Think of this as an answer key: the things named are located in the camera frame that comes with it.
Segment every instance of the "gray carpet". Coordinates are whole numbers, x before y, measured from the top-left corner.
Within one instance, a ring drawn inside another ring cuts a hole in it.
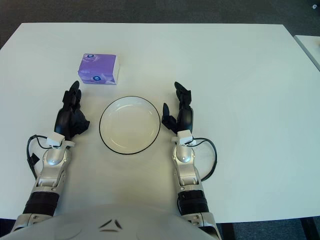
[[[0,48],[21,23],[36,22],[283,24],[292,35],[320,36],[320,7],[313,10],[314,3],[320,4],[319,0],[0,0]],[[314,220],[320,231],[320,217]],[[12,224],[0,223],[2,233]],[[306,239],[299,219],[233,227],[237,240]]]

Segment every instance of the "white table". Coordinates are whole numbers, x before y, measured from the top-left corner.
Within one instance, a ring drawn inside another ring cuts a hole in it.
[[[320,36],[295,35],[294,39],[320,71]]]
[[[73,138],[57,214],[115,202],[177,212],[172,132],[161,126],[148,149],[124,156],[103,144],[99,119],[129,95],[177,116],[178,81],[192,91],[193,135],[217,147],[203,187],[218,223],[320,215],[320,72],[284,26],[25,23],[0,51],[0,217],[22,213],[35,181],[27,140],[53,130],[83,53],[117,54],[121,67],[118,85],[80,83],[91,123]],[[212,151],[195,153],[203,176]]]

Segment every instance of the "white plate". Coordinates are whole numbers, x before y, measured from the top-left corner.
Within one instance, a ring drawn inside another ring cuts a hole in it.
[[[99,124],[104,144],[119,154],[136,154],[149,147],[160,130],[160,116],[148,100],[125,96],[104,110]]]

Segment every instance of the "tissue box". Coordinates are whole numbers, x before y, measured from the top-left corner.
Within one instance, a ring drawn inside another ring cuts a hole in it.
[[[84,84],[117,84],[118,73],[118,58],[109,54],[84,54],[78,70]]]

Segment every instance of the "robotic arm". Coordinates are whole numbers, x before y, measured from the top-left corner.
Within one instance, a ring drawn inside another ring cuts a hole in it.
[[[46,140],[49,149],[42,158],[43,169],[36,178],[23,214],[17,218],[12,232],[47,220],[54,215],[67,177],[67,167],[71,161],[69,148],[75,146],[71,139],[74,135],[87,130],[90,123],[80,110],[80,99],[79,82],[75,81],[69,91],[64,93],[63,107],[57,114],[54,132]],[[29,144],[27,155],[30,163]],[[30,167],[36,176],[34,166],[30,164]]]
[[[192,225],[210,234],[214,239],[221,239],[214,216],[209,212],[201,178],[195,167],[195,152],[191,148],[196,144],[192,136],[194,113],[190,107],[191,91],[186,90],[178,82],[175,82],[174,86],[179,99],[177,121],[170,115],[166,103],[163,104],[161,121],[169,130],[177,134],[171,141],[175,143],[172,160],[175,166],[173,175],[179,212]]]

